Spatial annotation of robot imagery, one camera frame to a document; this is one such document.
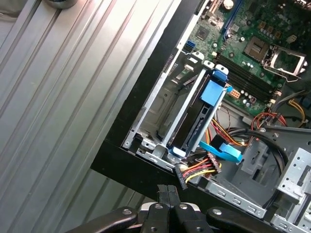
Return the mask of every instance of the green circuit board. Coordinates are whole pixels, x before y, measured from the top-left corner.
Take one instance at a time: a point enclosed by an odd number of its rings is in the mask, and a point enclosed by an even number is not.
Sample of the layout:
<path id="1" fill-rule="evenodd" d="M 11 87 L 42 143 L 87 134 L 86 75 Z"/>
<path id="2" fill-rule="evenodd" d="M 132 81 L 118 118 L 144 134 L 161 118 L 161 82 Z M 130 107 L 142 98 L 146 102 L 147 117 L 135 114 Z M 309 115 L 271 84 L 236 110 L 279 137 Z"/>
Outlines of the green circuit board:
<path id="1" fill-rule="evenodd" d="M 311 34 L 310 16 L 308 12 L 288 1 L 236 0 L 234 3 L 238 4 L 240 1 L 241 5 L 226 31 L 229 36 L 224 36 L 223 27 L 232 16 L 234 8 L 231 11 L 225 9 L 221 0 L 218 1 L 218 9 L 214 14 L 203 13 L 189 40 L 196 44 L 195 49 L 202 52 L 206 59 L 213 60 L 216 53 L 221 54 L 257 78 L 281 89 L 285 79 L 265 70 L 260 63 L 260 57 L 248 54 L 247 47 L 262 42 L 266 47 L 275 44 L 303 52 Z M 297 58 L 283 53 L 281 55 L 277 65 L 287 70 L 293 69 Z M 246 106 L 245 99 L 247 102 L 249 99 L 243 95 L 238 99 L 227 95 L 225 99 L 253 116 L 269 106 L 260 100 Z"/>

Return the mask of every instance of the wire bundle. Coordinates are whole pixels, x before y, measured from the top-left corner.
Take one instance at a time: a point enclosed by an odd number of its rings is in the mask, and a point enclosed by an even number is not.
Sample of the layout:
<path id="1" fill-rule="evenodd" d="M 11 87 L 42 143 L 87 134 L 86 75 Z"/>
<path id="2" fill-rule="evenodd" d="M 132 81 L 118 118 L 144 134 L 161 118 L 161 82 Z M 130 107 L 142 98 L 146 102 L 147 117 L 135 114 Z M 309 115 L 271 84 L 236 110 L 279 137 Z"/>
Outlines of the wire bundle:
<path id="1" fill-rule="evenodd" d="M 288 101 L 288 104 L 292 107 L 294 107 L 295 109 L 297 109 L 297 111 L 301 114 L 301 118 L 302 121 L 300 123 L 300 125 L 298 126 L 299 128 L 303 126 L 304 123 L 306 123 L 306 114 L 305 111 L 303 110 L 303 108 L 295 102 L 295 100 L 290 100 Z"/>
<path id="2" fill-rule="evenodd" d="M 239 147 L 244 147 L 247 146 L 247 143 L 238 142 L 236 139 L 234 139 L 232 136 L 228 134 L 228 132 L 220 125 L 218 121 L 215 119 L 212 120 L 212 126 L 214 127 L 215 131 L 223 137 L 228 143 L 239 146 Z"/>
<path id="3" fill-rule="evenodd" d="M 185 182 L 188 183 L 189 180 L 194 177 L 213 172 L 216 172 L 216 169 L 213 167 L 212 162 L 208 158 L 206 158 L 197 163 L 196 165 L 193 165 L 183 170 L 183 177 L 185 179 Z"/>
<path id="4" fill-rule="evenodd" d="M 254 123 L 256 123 L 257 129 L 262 127 L 267 121 L 270 121 L 271 119 L 274 119 L 278 116 L 278 113 L 259 113 L 257 116 L 254 117 L 252 123 L 251 123 L 251 130 L 254 130 Z M 277 120 L 281 122 L 282 125 L 287 126 L 286 120 L 282 115 L 279 115 L 277 117 Z"/>

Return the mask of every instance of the black wire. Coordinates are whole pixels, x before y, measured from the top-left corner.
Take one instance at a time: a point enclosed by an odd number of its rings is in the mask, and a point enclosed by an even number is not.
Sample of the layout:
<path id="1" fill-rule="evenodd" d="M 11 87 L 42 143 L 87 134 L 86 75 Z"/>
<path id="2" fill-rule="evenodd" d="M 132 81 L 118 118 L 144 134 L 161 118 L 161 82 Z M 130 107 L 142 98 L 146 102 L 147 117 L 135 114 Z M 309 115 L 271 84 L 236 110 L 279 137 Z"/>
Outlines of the black wire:
<path id="1" fill-rule="evenodd" d="M 260 139 L 262 142 L 264 142 L 269 147 L 269 149 L 278 151 L 279 155 L 281 156 L 283 160 L 284 167 L 288 163 L 288 155 L 286 154 L 285 150 L 281 148 L 278 144 L 276 144 L 273 140 L 271 140 L 265 135 L 262 135 L 261 133 L 258 133 L 257 131 L 249 130 L 249 129 L 240 129 L 240 130 L 231 131 L 229 135 L 231 137 L 239 136 L 239 135 L 249 135 L 249 136 L 256 137 Z"/>

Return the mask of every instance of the screw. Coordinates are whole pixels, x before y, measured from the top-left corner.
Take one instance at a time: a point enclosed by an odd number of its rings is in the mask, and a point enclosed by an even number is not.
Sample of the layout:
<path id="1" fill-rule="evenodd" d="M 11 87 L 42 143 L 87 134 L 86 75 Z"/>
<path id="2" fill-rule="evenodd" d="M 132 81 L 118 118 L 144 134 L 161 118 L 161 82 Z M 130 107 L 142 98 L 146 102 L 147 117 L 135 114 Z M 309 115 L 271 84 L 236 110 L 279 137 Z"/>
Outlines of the screw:
<path id="1" fill-rule="evenodd" d="M 215 214 L 215 215 L 222 215 L 222 212 L 220 211 L 220 210 L 213 210 L 212 211 L 213 212 L 213 214 Z"/>
<path id="2" fill-rule="evenodd" d="M 188 208 L 188 206 L 185 205 L 185 204 L 181 204 L 181 205 L 179 205 L 179 208 L 183 209 L 183 210 L 186 210 Z"/>
<path id="3" fill-rule="evenodd" d="M 156 208 L 156 209 L 163 209 L 163 206 L 160 205 L 160 204 L 157 204 L 157 205 L 155 205 L 155 208 Z"/>
<path id="4" fill-rule="evenodd" d="M 132 213 L 132 211 L 128 210 L 128 209 L 125 209 L 123 210 L 122 212 L 124 215 L 130 215 Z"/>

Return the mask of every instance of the ribbed aluminum panel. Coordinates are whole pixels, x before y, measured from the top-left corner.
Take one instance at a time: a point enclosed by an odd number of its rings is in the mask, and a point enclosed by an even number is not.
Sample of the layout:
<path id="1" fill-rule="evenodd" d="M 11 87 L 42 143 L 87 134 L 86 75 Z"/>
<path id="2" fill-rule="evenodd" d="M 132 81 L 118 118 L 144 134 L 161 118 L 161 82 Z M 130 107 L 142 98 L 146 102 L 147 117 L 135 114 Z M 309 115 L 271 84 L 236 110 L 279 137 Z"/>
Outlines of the ribbed aluminum panel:
<path id="1" fill-rule="evenodd" d="M 28 0 L 0 47 L 0 232 L 63 232 L 140 204 L 89 167 L 179 3 Z"/>

